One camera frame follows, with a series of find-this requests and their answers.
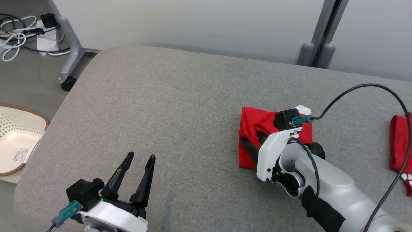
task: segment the brown rim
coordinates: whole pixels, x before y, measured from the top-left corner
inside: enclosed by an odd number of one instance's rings
[[[29,112],[29,113],[32,113],[32,114],[34,114],[34,115],[37,115],[37,116],[41,117],[41,118],[44,119],[44,121],[46,122],[46,127],[44,128],[44,131],[46,131],[47,127],[49,126],[49,119],[48,119],[44,114],[42,114],[42,113],[40,113],[40,112],[31,110],[31,109],[28,109],[28,108],[25,108],[25,107],[20,107],[20,106],[12,105],[12,104],[3,104],[3,103],[0,103],[0,107],[9,107],[9,108],[14,108],[14,109],[19,109],[19,110],[26,111],[26,112]],[[20,164],[17,168],[15,168],[15,169],[13,169],[13,170],[11,170],[11,171],[9,171],[9,172],[0,173],[0,176],[7,176],[7,175],[15,174],[16,172],[18,172],[18,171],[20,171],[22,168],[24,168],[24,166],[26,166],[26,164],[25,164],[25,163],[22,163],[22,164]]]

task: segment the gray floor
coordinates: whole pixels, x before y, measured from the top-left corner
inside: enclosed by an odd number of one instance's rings
[[[51,12],[46,0],[1,0],[0,13],[17,17]],[[27,42],[36,48],[36,40]],[[68,47],[65,40],[61,48]],[[79,78],[87,64],[96,54],[86,53],[71,76]],[[36,110],[53,119],[68,92],[61,89],[56,79],[67,55],[42,56],[26,49],[10,62],[0,60],[0,103],[15,104]],[[0,181],[0,225],[2,231],[19,232],[13,211],[13,195],[16,185]]]

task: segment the teal connector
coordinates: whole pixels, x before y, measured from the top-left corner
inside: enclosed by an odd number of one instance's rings
[[[309,115],[304,115],[304,116],[297,116],[297,117],[293,117],[290,125],[291,126],[299,126],[302,125],[304,123],[311,123],[313,122],[313,119],[311,119],[313,117],[313,115],[309,114]]]
[[[81,209],[82,207],[80,206],[80,203],[78,201],[72,201],[68,206],[62,209],[59,212],[59,215],[53,218],[51,222],[56,224],[56,228],[59,228],[67,219],[74,216]]]

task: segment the caster wheel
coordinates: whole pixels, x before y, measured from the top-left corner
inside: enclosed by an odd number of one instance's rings
[[[74,78],[72,76],[68,76],[66,78],[66,80],[61,84],[61,88],[63,90],[66,90],[66,91],[70,91],[70,90],[72,90],[72,88],[75,85],[76,81],[77,81],[76,78]]]

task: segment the red garment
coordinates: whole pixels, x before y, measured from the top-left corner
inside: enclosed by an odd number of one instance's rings
[[[267,112],[262,109],[243,107],[239,128],[239,166],[241,168],[256,169],[257,164],[255,164],[249,153],[246,151],[246,148],[240,141],[240,137],[246,137],[255,147],[260,148],[262,145],[259,142],[257,132],[268,136],[279,132],[278,129],[273,126],[275,113],[277,112]],[[299,135],[298,139],[303,143],[312,142],[311,123],[302,125],[302,133]]]
[[[389,142],[391,146],[391,168],[400,170],[405,161],[406,151],[408,148],[408,124],[406,117],[395,115],[391,120],[391,132],[389,134]],[[406,163],[403,171],[405,174],[412,173],[412,158]],[[404,179],[406,186],[408,187],[407,195],[412,196],[412,186],[409,183],[410,180]]]

